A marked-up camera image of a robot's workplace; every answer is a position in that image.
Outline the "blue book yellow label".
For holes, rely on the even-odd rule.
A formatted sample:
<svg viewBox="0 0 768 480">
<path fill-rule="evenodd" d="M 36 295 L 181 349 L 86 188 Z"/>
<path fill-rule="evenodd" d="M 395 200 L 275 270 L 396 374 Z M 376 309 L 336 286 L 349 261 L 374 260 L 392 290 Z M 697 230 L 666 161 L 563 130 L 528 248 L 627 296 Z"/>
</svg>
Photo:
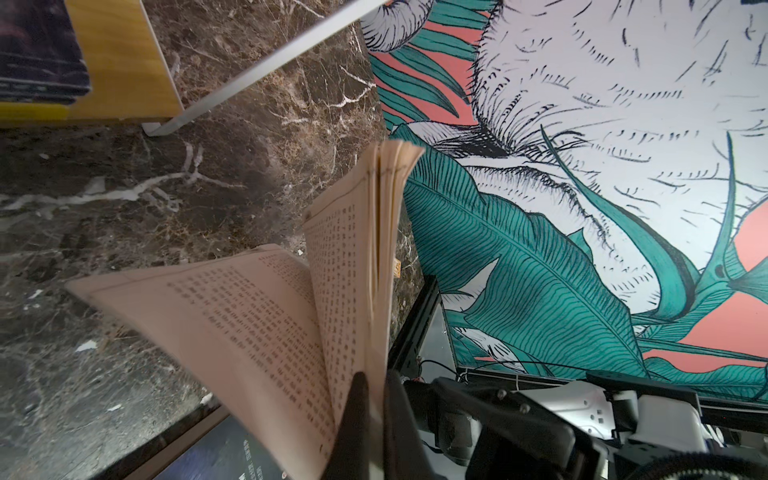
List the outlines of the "blue book yellow label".
<svg viewBox="0 0 768 480">
<path fill-rule="evenodd" d="M 423 149 L 372 144 L 307 208 L 307 253 L 277 245 L 71 281 L 68 291 L 189 371 L 295 479 L 331 456 L 353 376 L 369 386 L 370 478 L 383 475 L 393 265 Z"/>
</svg>

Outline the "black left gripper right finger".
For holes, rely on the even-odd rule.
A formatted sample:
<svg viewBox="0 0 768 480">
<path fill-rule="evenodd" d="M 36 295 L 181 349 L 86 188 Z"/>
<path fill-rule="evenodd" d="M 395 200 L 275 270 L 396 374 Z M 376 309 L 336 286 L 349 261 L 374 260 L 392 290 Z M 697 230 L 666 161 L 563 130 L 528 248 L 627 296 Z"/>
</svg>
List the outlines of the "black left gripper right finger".
<svg viewBox="0 0 768 480">
<path fill-rule="evenodd" d="M 389 370 L 384 393 L 385 479 L 443 479 L 431 467 L 399 373 Z"/>
</svg>

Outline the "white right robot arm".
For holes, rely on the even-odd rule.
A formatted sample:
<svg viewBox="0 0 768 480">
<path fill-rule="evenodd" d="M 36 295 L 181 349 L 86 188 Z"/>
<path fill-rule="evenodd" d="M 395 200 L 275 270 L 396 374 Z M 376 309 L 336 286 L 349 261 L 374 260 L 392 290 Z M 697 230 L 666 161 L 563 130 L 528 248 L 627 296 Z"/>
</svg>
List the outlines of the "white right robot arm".
<svg viewBox="0 0 768 480">
<path fill-rule="evenodd" d="M 519 390 L 509 382 L 388 376 L 384 475 L 433 479 L 429 454 L 468 479 L 763 479 L 767 459 L 721 446 L 695 392 L 594 372 Z"/>
</svg>

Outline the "purple portrait book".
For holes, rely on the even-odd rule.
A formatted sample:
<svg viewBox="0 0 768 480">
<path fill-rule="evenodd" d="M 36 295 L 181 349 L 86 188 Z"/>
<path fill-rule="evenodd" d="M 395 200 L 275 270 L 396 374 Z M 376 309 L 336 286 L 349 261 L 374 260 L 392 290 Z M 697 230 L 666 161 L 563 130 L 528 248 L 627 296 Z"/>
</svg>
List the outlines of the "purple portrait book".
<svg viewBox="0 0 768 480">
<path fill-rule="evenodd" d="M 1 3 L 1 100 L 71 105 L 90 75 L 62 0 Z"/>
</svg>

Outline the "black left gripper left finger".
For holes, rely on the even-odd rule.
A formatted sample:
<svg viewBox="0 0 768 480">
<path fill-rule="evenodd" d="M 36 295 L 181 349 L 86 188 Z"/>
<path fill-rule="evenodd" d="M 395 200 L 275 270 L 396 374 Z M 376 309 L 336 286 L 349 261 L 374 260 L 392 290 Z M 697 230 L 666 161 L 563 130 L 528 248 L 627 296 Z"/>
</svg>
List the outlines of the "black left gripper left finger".
<svg viewBox="0 0 768 480">
<path fill-rule="evenodd" d="M 322 480 L 370 478 L 369 386 L 363 372 L 352 379 L 334 447 Z"/>
</svg>

